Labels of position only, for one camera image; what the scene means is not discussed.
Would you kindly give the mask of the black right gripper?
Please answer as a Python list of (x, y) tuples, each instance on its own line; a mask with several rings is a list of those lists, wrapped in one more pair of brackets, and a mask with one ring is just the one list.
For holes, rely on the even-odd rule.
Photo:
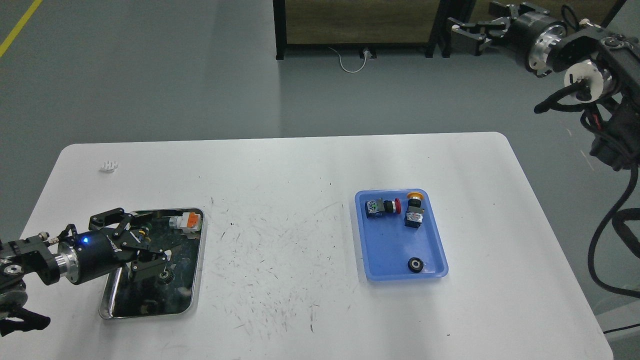
[(493, 20), (462, 22), (448, 19), (449, 45), (452, 50), (473, 56), (491, 47), (503, 47), (526, 71), (538, 78), (553, 72), (551, 50), (567, 36), (565, 22), (550, 16), (550, 11), (531, 2), (489, 3)]

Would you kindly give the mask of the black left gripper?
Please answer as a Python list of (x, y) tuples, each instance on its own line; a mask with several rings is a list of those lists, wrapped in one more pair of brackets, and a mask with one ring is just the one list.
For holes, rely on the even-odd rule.
[(131, 212), (121, 207), (106, 210), (90, 216), (90, 231), (60, 239), (57, 252), (65, 257), (64, 275), (71, 284), (95, 280), (124, 265), (130, 281), (158, 277), (166, 271), (170, 246), (126, 247), (142, 243), (130, 229), (131, 219)]

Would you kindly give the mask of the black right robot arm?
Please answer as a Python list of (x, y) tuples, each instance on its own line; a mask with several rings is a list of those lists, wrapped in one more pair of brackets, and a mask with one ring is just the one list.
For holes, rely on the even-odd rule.
[(590, 155), (614, 171), (639, 164), (639, 41), (576, 17), (564, 5), (563, 18), (532, 2), (492, 1), (489, 21), (450, 17), (450, 45), (474, 56), (487, 48), (505, 50), (538, 78), (563, 73), (563, 87), (534, 112), (580, 113), (594, 134)]

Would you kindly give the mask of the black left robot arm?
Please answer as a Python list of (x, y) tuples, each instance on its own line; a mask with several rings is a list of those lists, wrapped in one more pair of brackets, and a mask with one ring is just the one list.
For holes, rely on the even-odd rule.
[(158, 276), (169, 262), (168, 241), (153, 239), (151, 215), (114, 208), (90, 217), (87, 231), (70, 223), (58, 235), (40, 232), (25, 239), (2, 242), (0, 267), (3, 337), (13, 332), (45, 330), (50, 317), (25, 308), (25, 276), (35, 273), (44, 285), (66, 278), (73, 285), (128, 268), (132, 281)]

